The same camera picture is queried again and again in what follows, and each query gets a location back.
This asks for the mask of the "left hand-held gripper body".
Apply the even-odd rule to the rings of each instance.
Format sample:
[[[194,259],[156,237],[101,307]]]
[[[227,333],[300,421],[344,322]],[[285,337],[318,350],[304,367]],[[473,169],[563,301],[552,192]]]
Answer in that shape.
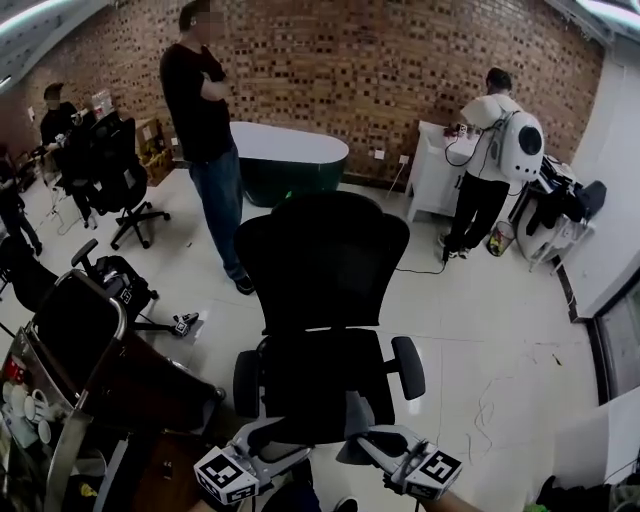
[[[313,446],[292,444],[267,460],[262,451],[274,443],[283,418],[262,418],[242,426],[223,448],[214,446],[195,465],[199,485],[221,504],[235,504],[272,487],[272,480],[309,458]]]

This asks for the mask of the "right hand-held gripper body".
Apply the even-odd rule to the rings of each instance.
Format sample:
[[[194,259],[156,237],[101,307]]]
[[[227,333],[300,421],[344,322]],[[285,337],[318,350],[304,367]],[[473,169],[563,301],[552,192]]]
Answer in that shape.
[[[373,426],[358,445],[399,495],[439,499],[458,478],[462,462],[400,425]]]

